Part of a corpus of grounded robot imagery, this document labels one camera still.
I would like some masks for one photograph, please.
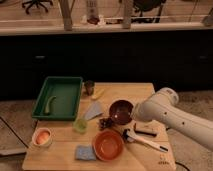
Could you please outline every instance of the dark cabinet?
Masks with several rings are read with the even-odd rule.
[[[36,98],[47,76],[211,89],[213,31],[0,37],[0,99]]]

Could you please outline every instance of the green tray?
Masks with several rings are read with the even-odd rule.
[[[81,77],[47,77],[38,96],[32,117],[39,120],[75,120],[81,87]]]

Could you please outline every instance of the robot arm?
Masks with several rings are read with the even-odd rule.
[[[178,101],[174,90],[163,88],[138,103],[132,111],[132,118],[144,122],[155,119],[213,151],[213,122],[175,108]]]

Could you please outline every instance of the blue cloth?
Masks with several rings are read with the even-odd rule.
[[[92,146],[82,146],[76,147],[75,159],[77,160],[96,160],[96,155]]]

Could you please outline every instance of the wooden table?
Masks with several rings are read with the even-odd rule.
[[[167,133],[163,124],[152,121],[137,123],[137,127],[152,129],[158,132],[157,137],[151,139],[169,149],[163,153],[148,148],[139,143],[125,143],[122,154],[113,161],[81,161],[75,160],[77,145],[91,145],[93,137],[99,132],[98,120],[108,116],[110,105],[116,100],[128,100],[133,105],[142,102],[154,93],[151,83],[96,83],[95,91],[105,89],[104,94],[98,99],[104,114],[88,121],[87,132],[79,134],[72,128],[70,121],[39,121],[38,127],[48,127],[52,131],[53,143],[48,148],[39,148],[30,144],[27,151],[24,170],[110,170],[110,171],[145,171],[145,170],[175,170],[175,162]],[[92,100],[82,90],[78,110],[81,117],[89,108]],[[133,121],[124,127],[132,127]]]

